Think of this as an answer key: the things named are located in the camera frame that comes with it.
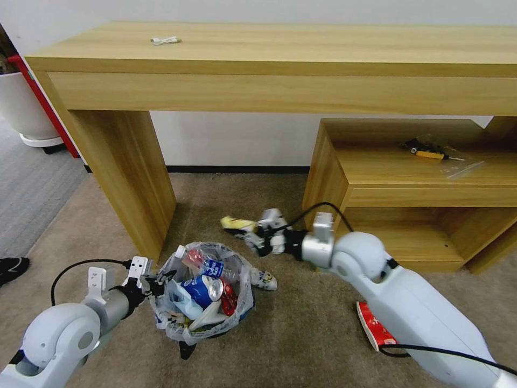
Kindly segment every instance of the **screwdriver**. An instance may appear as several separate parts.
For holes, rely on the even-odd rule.
[[[430,159],[438,159],[438,160],[447,160],[447,159],[450,159],[450,160],[465,161],[465,159],[455,158],[455,157],[449,156],[449,155],[447,155],[447,154],[431,153],[431,152],[427,152],[427,151],[417,151],[417,152],[415,153],[415,155],[416,155],[416,156],[421,156],[421,157],[430,158]]]

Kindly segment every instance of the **white wall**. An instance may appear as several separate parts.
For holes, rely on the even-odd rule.
[[[517,13],[515,0],[0,1],[0,23],[21,55],[113,19],[515,25]],[[308,165],[320,117],[152,112],[168,165]]]

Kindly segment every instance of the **yellow screwdriver handle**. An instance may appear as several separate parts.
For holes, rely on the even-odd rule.
[[[430,153],[427,151],[417,151],[415,155],[422,156],[422,157],[428,157],[430,159],[440,159],[440,160],[442,160],[443,157],[445,156],[444,154]]]

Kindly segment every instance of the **clear plastic bag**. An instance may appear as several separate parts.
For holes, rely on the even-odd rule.
[[[237,326],[246,313],[253,307],[253,294],[251,291],[250,269],[251,264],[238,253],[233,252],[227,246],[219,242],[192,242],[188,244],[186,250],[201,249],[211,258],[223,261],[232,268],[240,270],[239,281],[233,284],[233,289],[238,295],[237,308],[232,316],[229,316],[221,323],[208,327],[206,330],[198,329],[190,331],[184,324],[177,323],[171,319],[171,313],[175,314],[179,311],[171,311],[170,304],[165,303],[167,296],[152,296],[149,298],[151,307],[155,312],[156,327],[165,330],[165,334],[172,340],[184,341],[188,345],[194,345],[199,341],[212,336],[223,334],[233,327]],[[164,264],[162,269],[156,275],[157,278],[163,274],[176,270],[173,279],[181,282],[193,277],[191,270],[181,263],[181,258],[172,255]]]
[[[451,180],[459,179],[485,164],[484,161],[477,160],[468,153],[458,151],[443,139],[431,134],[420,135],[402,145],[417,156],[427,155],[427,157],[441,159],[437,163],[440,172]]]

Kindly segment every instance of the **blue can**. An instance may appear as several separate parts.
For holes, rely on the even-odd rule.
[[[198,305],[207,308],[210,303],[221,298],[223,284],[221,279],[201,275],[197,278],[185,280],[181,286],[187,290]]]

